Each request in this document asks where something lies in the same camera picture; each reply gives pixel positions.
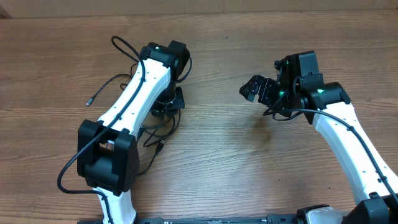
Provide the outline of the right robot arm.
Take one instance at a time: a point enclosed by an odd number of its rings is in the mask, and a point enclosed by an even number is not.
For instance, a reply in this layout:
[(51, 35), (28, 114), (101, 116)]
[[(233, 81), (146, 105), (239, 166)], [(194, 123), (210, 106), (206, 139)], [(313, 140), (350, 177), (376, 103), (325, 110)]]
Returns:
[(351, 98), (338, 82), (325, 83), (314, 51), (274, 62), (275, 80), (253, 76), (240, 89), (248, 101), (266, 105), (265, 116), (290, 121), (303, 114), (323, 136), (350, 184), (350, 212), (327, 204), (300, 208), (276, 223), (397, 223), (397, 175), (361, 127)]

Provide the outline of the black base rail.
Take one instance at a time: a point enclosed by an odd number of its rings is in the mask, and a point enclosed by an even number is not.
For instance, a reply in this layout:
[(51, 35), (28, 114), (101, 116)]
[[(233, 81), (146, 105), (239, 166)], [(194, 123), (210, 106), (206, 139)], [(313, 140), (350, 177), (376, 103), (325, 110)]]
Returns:
[(298, 224), (294, 214), (273, 214), (266, 217), (240, 217), (240, 218), (137, 218), (133, 224)]

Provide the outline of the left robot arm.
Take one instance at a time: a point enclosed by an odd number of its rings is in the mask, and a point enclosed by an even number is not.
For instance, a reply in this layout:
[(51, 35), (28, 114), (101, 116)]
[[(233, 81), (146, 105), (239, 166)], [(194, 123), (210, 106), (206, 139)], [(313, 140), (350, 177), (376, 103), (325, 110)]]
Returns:
[(187, 46), (175, 40), (168, 46), (149, 43), (132, 56), (136, 71), (114, 105), (97, 121), (84, 120), (78, 129), (78, 149), (73, 160), (100, 200), (103, 217), (98, 223), (135, 223), (137, 213), (131, 201), (131, 187), (142, 175), (137, 142), (146, 127), (148, 114), (169, 117), (179, 124), (184, 108), (178, 83), (183, 70), (192, 65)]

